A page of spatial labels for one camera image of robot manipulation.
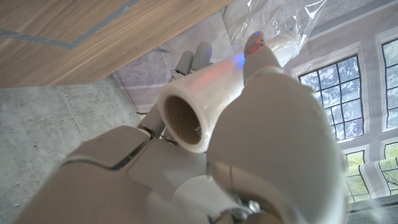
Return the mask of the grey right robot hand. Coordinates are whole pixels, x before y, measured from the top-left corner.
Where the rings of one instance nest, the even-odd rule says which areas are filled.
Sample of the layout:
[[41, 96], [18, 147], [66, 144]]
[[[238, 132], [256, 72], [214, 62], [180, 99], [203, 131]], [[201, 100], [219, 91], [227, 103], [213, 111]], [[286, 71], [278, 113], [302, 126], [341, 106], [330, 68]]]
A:
[[185, 53], [135, 128], [84, 142], [18, 223], [343, 223], [343, 158], [312, 87], [255, 32]]

